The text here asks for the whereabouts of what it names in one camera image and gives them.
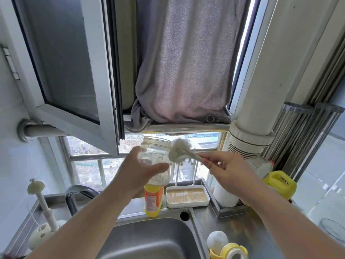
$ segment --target sink basin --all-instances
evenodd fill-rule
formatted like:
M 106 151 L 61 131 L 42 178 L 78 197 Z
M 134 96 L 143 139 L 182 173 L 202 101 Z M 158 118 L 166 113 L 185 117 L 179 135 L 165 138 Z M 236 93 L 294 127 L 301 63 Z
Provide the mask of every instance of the sink basin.
M 97 259 L 209 258 L 192 209 L 163 209 L 119 218 Z

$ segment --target dish soap bottle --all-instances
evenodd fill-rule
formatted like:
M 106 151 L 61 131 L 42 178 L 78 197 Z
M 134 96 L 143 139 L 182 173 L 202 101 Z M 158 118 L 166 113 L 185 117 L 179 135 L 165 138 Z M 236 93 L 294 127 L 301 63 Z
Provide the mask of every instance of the dish soap bottle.
M 140 145 L 139 160 L 146 165 L 157 163 L 170 163 L 168 154 L 171 141 L 145 136 Z M 150 217 L 156 217 L 164 199 L 164 186 L 169 183 L 169 171 L 159 173 L 152 177 L 145 185 L 145 213 Z

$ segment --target countertop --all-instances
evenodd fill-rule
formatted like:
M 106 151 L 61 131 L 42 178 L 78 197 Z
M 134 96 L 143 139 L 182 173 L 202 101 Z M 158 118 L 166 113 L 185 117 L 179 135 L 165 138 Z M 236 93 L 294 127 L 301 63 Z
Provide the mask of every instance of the countertop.
M 71 215 L 67 206 L 64 202 L 61 202 L 61 198 L 58 199 L 60 202 L 50 204 L 56 219 L 70 219 Z M 87 202 L 87 199 L 84 201 L 78 201 L 78 207 L 83 207 Z M 166 208 L 165 200 L 162 204 L 162 208 Z M 206 207 L 196 207 L 193 208 L 193 210 L 205 241 L 211 232 L 223 231 L 230 242 L 243 245 L 247 248 L 250 259 L 285 258 L 278 246 L 274 243 L 272 236 L 267 232 L 260 217 L 252 209 L 248 209 L 244 214 L 219 219 L 215 216 L 211 205 Z M 143 211 L 144 198 L 136 198 L 132 199 L 130 204 L 125 207 L 120 215 L 139 213 Z M 45 218 L 42 213 L 38 215 L 37 221 L 40 224 L 45 223 Z M 27 253 L 27 242 L 27 239 L 24 240 L 17 255 L 24 255 Z

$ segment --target bottle label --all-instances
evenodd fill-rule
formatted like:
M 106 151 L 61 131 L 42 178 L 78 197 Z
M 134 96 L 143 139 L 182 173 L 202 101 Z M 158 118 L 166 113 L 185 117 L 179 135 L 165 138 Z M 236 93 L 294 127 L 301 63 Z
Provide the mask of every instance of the bottle label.
M 157 212 L 160 202 L 162 201 L 164 187 L 161 187 L 158 192 L 150 193 L 145 191 L 145 205 L 146 211 Z

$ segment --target right hand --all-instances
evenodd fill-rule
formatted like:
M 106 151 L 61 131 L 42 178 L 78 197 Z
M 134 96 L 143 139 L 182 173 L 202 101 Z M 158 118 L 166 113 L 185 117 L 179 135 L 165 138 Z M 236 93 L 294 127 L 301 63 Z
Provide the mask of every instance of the right hand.
M 197 155 L 203 158 L 203 164 L 218 183 L 241 199 L 251 199 L 255 190 L 264 185 L 239 153 L 212 151 Z

